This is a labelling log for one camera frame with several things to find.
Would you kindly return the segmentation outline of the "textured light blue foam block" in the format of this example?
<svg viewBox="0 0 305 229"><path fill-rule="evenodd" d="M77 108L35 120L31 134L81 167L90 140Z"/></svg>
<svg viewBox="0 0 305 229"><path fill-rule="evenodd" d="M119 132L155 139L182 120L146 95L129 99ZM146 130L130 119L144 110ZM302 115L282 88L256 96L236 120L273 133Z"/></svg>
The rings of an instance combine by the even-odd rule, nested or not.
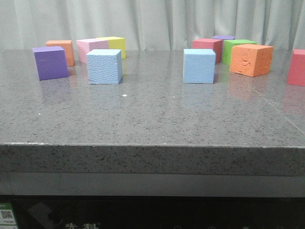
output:
<svg viewBox="0 0 305 229"><path fill-rule="evenodd" d="M122 80L122 51L94 49L86 54L89 84L119 84Z"/></svg>

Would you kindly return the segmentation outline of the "pink foam block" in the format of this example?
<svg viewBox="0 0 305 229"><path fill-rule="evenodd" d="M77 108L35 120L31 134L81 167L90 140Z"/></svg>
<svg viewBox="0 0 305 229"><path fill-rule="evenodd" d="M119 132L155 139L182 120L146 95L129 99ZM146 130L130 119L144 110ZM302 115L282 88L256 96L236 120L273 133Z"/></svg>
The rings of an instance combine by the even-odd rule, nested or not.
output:
<svg viewBox="0 0 305 229"><path fill-rule="evenodd" d="M108 49L108 41L103 39L82 39L76 41L79 61L87 63L87 53L94 49Z"/></svg>

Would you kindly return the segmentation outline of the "yellow foam block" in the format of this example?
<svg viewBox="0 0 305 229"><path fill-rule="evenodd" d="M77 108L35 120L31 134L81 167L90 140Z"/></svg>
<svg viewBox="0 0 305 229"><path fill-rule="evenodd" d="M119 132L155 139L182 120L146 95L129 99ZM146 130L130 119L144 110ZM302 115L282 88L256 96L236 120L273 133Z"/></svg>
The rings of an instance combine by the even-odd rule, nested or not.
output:
<svg viewBox="0 0 305 229"><path fill-rule="evenodd" d="M97 39L107 40L109 49L120 49L122 51L122 58L126 58L126 40L123 37L97 37Z"/></svg>

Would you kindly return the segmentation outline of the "green foam block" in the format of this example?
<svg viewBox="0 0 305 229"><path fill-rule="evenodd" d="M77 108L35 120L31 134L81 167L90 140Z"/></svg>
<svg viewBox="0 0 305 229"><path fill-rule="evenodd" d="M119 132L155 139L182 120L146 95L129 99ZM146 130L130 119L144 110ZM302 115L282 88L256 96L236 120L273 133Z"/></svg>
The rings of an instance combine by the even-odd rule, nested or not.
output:
<svg viewBox="0 0 305 229"><path fill-rule="evenodd" d="M222 62L229 66L231 64L232 48L236 45L242 45L242 44L257 44L257 42L247 39L224 40Z"/></svg>

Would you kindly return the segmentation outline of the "orange foam block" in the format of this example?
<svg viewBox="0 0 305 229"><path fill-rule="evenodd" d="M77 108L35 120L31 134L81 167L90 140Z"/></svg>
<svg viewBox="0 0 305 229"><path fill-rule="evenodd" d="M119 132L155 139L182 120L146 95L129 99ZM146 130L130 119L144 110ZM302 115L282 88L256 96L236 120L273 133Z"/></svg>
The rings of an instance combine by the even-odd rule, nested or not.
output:
<svg viewBox="0 0 305 229"><path fill-rule="evenodd" d="M46 46L60 46L65 50L67 65L72 67L75 65L74 50L72 40L49 40Z"/></svg>
<svg viewBox="0 0 305 229"><path fill-rule="evenodd" d="M250 77L270 73L273 46L241 44L232 48L229 71Z"/></svg>

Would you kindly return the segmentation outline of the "orange foam block left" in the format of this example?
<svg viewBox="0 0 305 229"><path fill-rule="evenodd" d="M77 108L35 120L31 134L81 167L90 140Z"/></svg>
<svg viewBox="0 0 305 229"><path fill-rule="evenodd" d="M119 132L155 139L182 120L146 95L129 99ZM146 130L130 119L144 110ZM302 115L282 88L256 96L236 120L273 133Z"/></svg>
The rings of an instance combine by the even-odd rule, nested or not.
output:
<svg viewBox="0 0 305 229"><path fill-rule="evenodd" d="M60 46L65 50L67 65L72 67L75 65L74 50L72 40L49 40L46 46Z"/></svg>

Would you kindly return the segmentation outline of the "green QR code sticker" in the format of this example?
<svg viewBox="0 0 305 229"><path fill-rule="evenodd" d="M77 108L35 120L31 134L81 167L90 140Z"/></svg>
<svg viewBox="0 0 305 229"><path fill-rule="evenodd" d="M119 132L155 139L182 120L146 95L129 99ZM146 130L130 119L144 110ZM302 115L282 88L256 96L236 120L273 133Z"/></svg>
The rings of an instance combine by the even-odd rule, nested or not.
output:
<svg viewBox="0 0 305 229"><path fill-rule="evenodd" d="M0 204L0 229L18 229L11 203Z"/></svg>

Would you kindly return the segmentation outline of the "black appliance front panel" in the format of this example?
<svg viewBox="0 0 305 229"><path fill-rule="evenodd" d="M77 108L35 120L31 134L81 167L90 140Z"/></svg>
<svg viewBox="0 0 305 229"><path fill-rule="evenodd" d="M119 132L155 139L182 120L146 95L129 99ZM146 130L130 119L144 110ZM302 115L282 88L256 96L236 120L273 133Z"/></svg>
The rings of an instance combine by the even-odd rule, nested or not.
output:
<svg viewBox="0 0 305 229"><path fill-rule="evenodd" d="M303 198L26 197L11 203L20 229L302 229Z"/></svg>

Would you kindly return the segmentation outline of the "purple foam block left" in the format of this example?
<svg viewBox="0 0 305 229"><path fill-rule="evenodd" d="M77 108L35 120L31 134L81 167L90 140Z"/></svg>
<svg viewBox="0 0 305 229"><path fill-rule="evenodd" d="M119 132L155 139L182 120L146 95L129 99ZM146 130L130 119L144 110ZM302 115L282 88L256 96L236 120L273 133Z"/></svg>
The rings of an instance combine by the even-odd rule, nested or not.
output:
<svg viewBox="0 0 305 229"><path fill-rule="evenodd" d="M69 76L65 50L60 46L32 49L40 81Z"/></svg>

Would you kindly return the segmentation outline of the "orange foam block right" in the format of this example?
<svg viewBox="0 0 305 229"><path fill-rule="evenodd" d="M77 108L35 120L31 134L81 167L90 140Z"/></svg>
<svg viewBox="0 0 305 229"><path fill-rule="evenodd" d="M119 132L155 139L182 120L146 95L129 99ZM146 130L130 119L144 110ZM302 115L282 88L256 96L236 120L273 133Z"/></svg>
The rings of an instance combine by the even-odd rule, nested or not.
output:
<svg viewBox="0 0 305 229"><path fill-rule="evenodd" d="M232 48L229 71L250 77L270 73L273 46L241 44Z"/></svg>

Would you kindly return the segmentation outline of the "red foam block centre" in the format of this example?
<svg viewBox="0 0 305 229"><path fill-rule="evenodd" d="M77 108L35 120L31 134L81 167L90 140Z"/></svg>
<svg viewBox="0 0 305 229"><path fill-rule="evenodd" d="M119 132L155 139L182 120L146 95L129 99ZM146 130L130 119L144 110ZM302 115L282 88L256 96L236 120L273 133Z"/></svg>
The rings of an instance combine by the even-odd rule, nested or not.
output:
<svg viewBox="0 0 305 229"><path fill-rule="evenodd" d="M219 63L222 58L223 40L200 38L192 42L193 49L212 49L215 52L215 63Z"/></svg>

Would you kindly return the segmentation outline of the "purple foam block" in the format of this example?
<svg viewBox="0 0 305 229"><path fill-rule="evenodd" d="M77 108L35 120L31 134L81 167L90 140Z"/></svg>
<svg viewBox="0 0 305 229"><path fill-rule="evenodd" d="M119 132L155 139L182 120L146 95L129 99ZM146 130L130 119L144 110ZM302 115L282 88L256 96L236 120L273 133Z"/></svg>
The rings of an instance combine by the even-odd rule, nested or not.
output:
<svg viewBox="0 0 305 229"><path fill-rule="evenodd" d="M32 49L40 81L69 76L65 50L60 46Z"/></svg>
<svg viewBox="0 0 305 229"><path fill-rule="evenodd" d="M215 35L212 37L212 39L218 39L218 40L234 40L234 36L226 36L226 35Z"/></svg>

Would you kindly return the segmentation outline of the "smooth light blue foam block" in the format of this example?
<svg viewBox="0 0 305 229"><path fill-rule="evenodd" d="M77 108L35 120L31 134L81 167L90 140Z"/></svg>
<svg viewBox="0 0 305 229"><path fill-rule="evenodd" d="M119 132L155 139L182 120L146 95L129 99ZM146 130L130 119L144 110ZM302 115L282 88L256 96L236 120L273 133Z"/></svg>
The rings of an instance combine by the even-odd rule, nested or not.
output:
<svg viewBox="0 0 305 229"><path fill-rule="evenodd" d="M183 82L213 84L215 61L212 49L184 49Z"/></svg>

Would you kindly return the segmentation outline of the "grey curtain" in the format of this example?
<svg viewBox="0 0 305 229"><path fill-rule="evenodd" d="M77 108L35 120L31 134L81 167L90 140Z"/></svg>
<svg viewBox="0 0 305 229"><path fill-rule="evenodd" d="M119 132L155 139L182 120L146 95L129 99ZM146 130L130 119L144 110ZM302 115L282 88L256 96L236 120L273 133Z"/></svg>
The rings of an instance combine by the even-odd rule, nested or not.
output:
<svg viewBox="0 0 305 229"><path fill-rule="evenodd" d="M181 50L215 35L305 47L302 0L3 0L0 47L117 36L128 50Z"/></svg>

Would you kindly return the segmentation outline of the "purple foam block back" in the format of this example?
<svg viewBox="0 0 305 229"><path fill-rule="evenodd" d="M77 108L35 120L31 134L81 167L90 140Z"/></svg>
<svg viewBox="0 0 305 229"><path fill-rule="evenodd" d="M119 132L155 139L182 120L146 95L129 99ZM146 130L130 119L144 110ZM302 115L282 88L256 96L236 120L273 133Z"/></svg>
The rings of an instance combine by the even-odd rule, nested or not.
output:
<svg viewBox="0 0 305 229"><path fill-rule="evenodd" d="M218 39L218 40L234 40L234 36L226 36L226 35L215 35L212 37L212 39Z"/></svg>

